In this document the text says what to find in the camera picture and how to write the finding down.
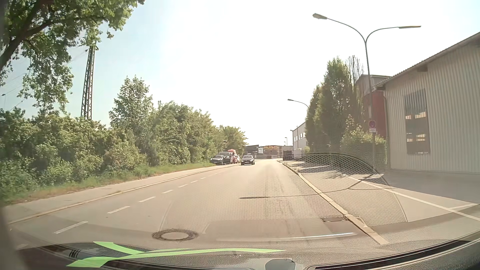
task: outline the lamp post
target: lamp post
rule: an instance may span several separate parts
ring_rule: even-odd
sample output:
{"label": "lamp post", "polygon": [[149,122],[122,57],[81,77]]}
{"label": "lamp post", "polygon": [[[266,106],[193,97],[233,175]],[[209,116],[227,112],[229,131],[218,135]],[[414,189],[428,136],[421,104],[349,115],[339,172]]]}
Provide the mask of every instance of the lamp post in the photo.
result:
{"label": "lamp post", "polygon": [[[373,96],[372,96],[372,81],[371,81],[371,78],[370,78],[370,65],[368,63],[368,51],[367,51],[367,41],[368,41],[368,38],[370,37],[371,34],[379,31],[379,30],[384,30],[384,29],[392,29],[392,28],[398,28],[398,29],[407,29],[407,28],[419,28],[421,27],[421,25],[407,25],[407,26],[394,26],[394,27],[385,27],[385,28],[379,28],[377,30],[374,30],[372,31],[370,34],[368,34],[367,38],[364,38],[363,35],[355,28],[351,27],[350,25],[348,24],[345,24],[343,22],[339,22],[339,21],[336,21],[334,19],[330,19],[330,18],[327,18],[323,15],[320,15],[320,14],[317,14],[317,13],[314,13],[313,14],[313,17],[316,18],[316,19],[319,19],[319,20],[330,20],[330,21],[334,21],[334,22],[337,22],[339,24],[343,24],[343,25],[346,25],[350,28],[352,28],[353,30],[355,30],[360,36],[361,38],[363,39],[363,44],[365,45],[365,56],[367,58],[367,71],[368,71],[368,90],[369,90],[369,94],[370,94],[370,115],[369,115],[369,119],[370,120],[374,120],[374,117],[373,117]],[[375,132],[372,132],[372,160],[373,160],[373,168],[375,169]]]}
{"label": "lamp post", "polygon": [[289,98],[287,99],[287,101],[294,101],[294,102],[298,102],[298,103],[301,103],[301,104],[303,104],[303,105],[307,106],[307,108],[308,108],[308,105],[307,105],[307,104],[305,104],[305,103],[303,103],[303,102],[301,102],[301,101],[296,101],[296,100],[289,99]]}

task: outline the red vehicle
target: red vehicle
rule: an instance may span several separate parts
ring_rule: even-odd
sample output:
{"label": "red vehicle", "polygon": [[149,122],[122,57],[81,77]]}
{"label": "red vehicle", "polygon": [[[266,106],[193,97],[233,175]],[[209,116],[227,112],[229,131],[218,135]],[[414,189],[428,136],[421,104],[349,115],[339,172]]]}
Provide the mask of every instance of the red vehicle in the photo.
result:
{"label": "red vehicle", "polygon": [[235,151],[235,149],[227,150],[227,152],[233,153],[233,163],[240,162],[239,156],[237,155],[237,152]]}

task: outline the manhole cover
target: manhole cover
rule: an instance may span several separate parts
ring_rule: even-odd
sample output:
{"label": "manhole cover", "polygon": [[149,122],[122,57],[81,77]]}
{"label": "manhole cover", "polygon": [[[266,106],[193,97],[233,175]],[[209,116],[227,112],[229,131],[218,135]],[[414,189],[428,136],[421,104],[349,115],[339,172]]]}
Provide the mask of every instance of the manhole cover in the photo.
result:
{"label": "manhole cover", "polygon": [[197,236],[196,232],[183,229],[165,229],[152,234],[154,239],[165,241],[187,241]]}
{"label": "manhole cover", "polygon": [[328,218],[322,218],[324,222],[331,222],[331,221],[346,221],[347,219],[345,217],[328,217]]}

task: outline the white building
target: white building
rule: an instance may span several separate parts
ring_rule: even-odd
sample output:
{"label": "white building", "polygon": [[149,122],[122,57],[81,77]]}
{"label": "white building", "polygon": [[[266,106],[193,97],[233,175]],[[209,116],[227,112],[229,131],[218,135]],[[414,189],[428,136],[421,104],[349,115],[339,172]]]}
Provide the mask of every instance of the white building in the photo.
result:
{"label": "white building", "polygon": [[391,169],[480,172],[480,33],[375,87]]}
{"label": "white building", "polygon": [[305,122],[297,126],[292,131],[293,149],[304,149],[307,146],[307,138],[305,137]]}

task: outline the corrugated metal wall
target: corrugated metal wall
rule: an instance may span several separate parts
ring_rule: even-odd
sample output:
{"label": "corrugated metal wall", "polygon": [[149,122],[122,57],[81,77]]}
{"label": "corrugated metal wall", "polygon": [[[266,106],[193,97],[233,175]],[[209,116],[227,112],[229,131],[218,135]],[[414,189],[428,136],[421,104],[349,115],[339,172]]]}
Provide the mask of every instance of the corrugated metal wall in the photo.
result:
{"label": "corrugated metal wall", "polygon": [[[425,89],[429,154],[407,154],[405,97]],[[385,86],[392,169],[480,172],[480,48],[467,45]]]}

